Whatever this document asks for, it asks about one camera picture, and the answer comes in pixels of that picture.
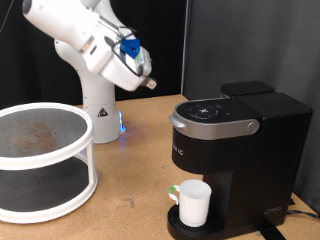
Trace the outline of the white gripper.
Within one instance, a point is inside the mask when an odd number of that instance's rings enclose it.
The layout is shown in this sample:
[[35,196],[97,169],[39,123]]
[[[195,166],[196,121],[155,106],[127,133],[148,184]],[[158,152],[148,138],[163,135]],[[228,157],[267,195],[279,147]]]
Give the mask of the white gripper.
[[107,62],[101,74],[105,79],[126,91],[135,91],[142,82],[143,86],[151,90],[157,86],[155,79],[137,76],[115,55]]

